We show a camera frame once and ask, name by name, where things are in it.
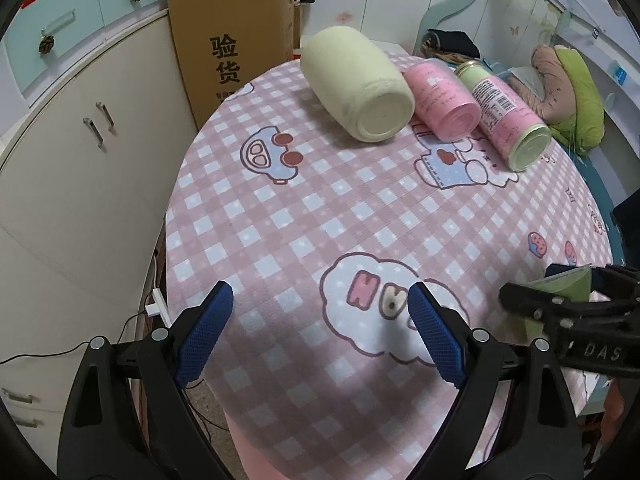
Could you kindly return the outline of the pink cup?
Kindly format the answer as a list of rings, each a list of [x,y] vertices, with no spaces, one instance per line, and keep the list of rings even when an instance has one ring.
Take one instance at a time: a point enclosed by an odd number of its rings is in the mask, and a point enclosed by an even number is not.
[[[402,74],[416,101],[416,118],[439,140],[457,142],[480,123],[480,104],[446,63],[430,58]]]

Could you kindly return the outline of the brown cardboard box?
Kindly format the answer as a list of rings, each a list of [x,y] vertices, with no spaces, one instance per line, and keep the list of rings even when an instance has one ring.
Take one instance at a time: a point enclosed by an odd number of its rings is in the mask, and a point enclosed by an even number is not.
[[[294,49],[294,0],[167,0],[182,82],[201,127]]]

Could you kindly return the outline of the white power adapter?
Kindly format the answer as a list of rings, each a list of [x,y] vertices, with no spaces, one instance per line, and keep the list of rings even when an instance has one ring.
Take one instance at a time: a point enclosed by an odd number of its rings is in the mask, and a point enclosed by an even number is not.
[[[151,295],[151,302],[144,307],[146,315],[149,318],[158,316],[162,320],[163,326],[171,328],[172,319],[162,291],[159,288],[153,288]]]

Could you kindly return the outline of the green sleeved glass cup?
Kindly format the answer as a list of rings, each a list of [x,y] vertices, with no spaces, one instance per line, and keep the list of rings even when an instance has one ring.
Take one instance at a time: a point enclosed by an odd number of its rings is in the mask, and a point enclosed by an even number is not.
[[[575,302],[590,301],[592,293],[592,266],[576,266],[546,278],[525,284],[525,287],[538,292],[548,292]],[[547,337],[544,331],[544,309],[536,307],[532,314],[526,314],[525,331],[529,342],[536,338]]]

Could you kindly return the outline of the cream curved cabinet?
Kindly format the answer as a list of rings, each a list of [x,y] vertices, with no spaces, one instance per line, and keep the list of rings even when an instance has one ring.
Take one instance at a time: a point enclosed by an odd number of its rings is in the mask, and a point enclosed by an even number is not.
[[[196,128],[166,16],[93,58],[1,161],[1,399],[48,466],[88,340],[134,336]]]

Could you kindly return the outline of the cream yellow cup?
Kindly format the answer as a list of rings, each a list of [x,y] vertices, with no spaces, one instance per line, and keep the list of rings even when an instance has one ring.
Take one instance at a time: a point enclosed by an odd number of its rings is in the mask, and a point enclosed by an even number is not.
[[[413,116],[416,101],[404,76],[357,29],[317,32],[303,47],[300,69],[326,111],[360,142],[384,142]]]

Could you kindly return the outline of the teal bunk bed frame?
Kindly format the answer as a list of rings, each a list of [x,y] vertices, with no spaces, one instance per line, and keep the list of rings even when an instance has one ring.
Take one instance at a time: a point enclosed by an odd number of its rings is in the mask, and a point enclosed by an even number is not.
[[[420,54],[423,37],[430,28],[436,28],[442,21],[445,21],[446,18],[459,14],[475,1],[476,0],[444,0],[439,3],[431,4],[423,14],[423,18],[420,21],[412,53],[414,55]]]

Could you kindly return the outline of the pink green bottle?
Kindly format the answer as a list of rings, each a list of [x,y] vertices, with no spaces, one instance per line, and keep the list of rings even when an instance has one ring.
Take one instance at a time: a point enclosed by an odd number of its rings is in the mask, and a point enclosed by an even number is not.
[[[550,144],[548,126],[481,62],[465,62],[454,74],[480,106],[480,128],[506,166],[515,172],[532,166]]]

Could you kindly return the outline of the dark folded clothes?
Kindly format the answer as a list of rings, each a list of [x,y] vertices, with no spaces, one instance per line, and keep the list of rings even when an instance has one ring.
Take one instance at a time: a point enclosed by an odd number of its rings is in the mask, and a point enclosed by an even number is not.
[[[430,28],[422,39],[422,51],[427,53],[460,54],[467,58],[480,58],[480,49],[462,30]]]

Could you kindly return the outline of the pink checkered tablecloth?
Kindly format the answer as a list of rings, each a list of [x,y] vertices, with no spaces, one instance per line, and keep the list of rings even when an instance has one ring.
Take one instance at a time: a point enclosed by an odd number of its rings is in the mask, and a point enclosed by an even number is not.
[[[186,152],[166,214],[172,312],[218,282],[231,318],[204,372],[252,479],[402,479],[456,392],[407,311],[424,283],[495,337],[527,340],[499,288],[612,259],[598,205],[551,144],[513,172],[474,134],[424,125],[355,141],[295,62],[225,100]]]

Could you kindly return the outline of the dark hanging garment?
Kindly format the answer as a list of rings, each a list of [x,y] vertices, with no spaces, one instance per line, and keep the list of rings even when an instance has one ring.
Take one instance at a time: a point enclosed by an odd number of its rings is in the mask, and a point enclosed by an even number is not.
[[[614,207],[612,218],[622,240],[627,266],[638,269],[640,259],[640,200],[639,194],[629,196]]]

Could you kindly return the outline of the teal drawer unit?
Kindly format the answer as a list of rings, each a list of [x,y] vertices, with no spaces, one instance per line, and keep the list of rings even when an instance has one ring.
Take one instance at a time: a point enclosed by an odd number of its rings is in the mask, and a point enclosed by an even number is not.
[[[2,39],[15,91],[32,105],[89,52],[162,14],[162,0],[32,0]]]

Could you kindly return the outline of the green and pink plush pillow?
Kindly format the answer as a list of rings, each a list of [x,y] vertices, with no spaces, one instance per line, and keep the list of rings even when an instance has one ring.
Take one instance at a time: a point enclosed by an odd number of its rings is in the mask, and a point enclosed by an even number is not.
[[[580,53],[540,44],[528,67],[508,71],[506,82],[571,152],[586,156],[604,138],[604,106]]]

